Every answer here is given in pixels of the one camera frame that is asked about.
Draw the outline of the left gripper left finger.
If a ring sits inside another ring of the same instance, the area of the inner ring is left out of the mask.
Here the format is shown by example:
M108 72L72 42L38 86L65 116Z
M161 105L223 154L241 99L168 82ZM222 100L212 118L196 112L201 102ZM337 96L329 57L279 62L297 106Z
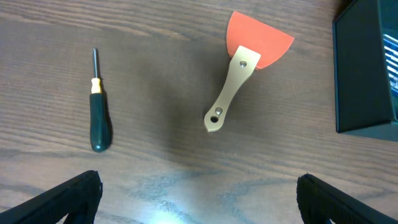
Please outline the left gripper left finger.
M91 224L103 194L99 173L88 170L1 213L1 223Z

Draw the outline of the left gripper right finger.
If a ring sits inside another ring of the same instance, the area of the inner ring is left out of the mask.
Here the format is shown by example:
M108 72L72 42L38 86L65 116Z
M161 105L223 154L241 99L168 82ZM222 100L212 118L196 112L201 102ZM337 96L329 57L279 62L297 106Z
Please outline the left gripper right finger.
M397 224L397 220L311 174L298 178L296 192L298 209L305 224Z

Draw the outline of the orange scraper with tan handle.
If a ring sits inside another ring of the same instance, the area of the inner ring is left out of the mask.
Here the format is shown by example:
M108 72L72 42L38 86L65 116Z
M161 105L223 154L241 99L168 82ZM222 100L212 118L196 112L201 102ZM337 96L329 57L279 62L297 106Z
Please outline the orange scraper with tan handle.
M231 61L222 91L204 117L209 133L222 128L235 94L253 72L280 59L293 41L294 38L285 32L238 11L232 13L226 32Z

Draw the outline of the blue precision screwdriver set case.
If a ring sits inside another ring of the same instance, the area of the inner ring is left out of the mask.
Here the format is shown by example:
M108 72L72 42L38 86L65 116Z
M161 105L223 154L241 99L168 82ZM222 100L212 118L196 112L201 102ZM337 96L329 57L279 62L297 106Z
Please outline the blue precision screwdriver set case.
M387 65L387 74L389 77L389 82L392 90L392 94L397 96L398 91L398 59L397 59L397 39L384 34L383 35L384 44L384 55Z

